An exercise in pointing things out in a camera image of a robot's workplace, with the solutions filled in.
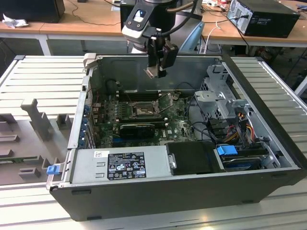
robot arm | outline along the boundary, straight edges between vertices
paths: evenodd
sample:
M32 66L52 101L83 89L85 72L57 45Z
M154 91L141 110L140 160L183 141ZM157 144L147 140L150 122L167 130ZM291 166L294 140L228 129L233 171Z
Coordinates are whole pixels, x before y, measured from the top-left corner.
M178 8L176 4L177 0L139 0L122 29L128 41L147 53L148 67L145 72L150 78L165 77L165 69L173 66L179 48L170 42L170 36L190 19L197 0ZM174 27L176 12L191 6L185 20Z

sticker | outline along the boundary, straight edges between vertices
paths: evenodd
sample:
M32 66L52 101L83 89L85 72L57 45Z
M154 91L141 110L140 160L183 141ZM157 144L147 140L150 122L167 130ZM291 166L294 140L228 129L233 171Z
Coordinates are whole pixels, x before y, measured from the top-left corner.
M110 151L95 151L94 157L107 157Z
M130 153L115 153L108 152L107 164L107 178L109 180L122 180L146 177L146 166L144 152L130 152Z

ribbed metal surface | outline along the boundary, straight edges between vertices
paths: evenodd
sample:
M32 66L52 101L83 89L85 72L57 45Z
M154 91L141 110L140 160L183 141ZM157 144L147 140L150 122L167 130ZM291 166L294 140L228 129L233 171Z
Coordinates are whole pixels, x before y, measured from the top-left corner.
M0 112L27 120L20 105L25 98L33 98L49 119L58 114L73 118L85 75L82 56L26 56L0 83Z
M296 145L307 153L307 110L298 102L289 87L285 87L262 61L255 58L232 58L250 84L275 115ZM242 91L234 88L241 98Z
M258 204L87 222L71 220L43 185L0 188L0 213L0 227L14 229L27 226L32 230L305 230L307 180L281 187Z

motherboard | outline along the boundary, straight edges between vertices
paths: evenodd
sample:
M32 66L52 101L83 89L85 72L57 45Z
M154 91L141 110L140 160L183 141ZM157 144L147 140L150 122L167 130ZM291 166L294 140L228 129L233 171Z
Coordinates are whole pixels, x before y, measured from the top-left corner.
M136 101L132 96L110 95L96 109L99 148L164 145L195 141L187 121L187 98L164 93L156 100Z

blue drive bracket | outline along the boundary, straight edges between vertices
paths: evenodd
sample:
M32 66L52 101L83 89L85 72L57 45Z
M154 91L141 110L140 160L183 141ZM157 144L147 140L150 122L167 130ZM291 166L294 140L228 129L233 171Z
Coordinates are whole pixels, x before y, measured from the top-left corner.
M237 155L238 154L234 145L221 145L216 150L217 150L217 152L220 156Z
M64 164L54 164L47 168L47 175L60 175L63 172Z

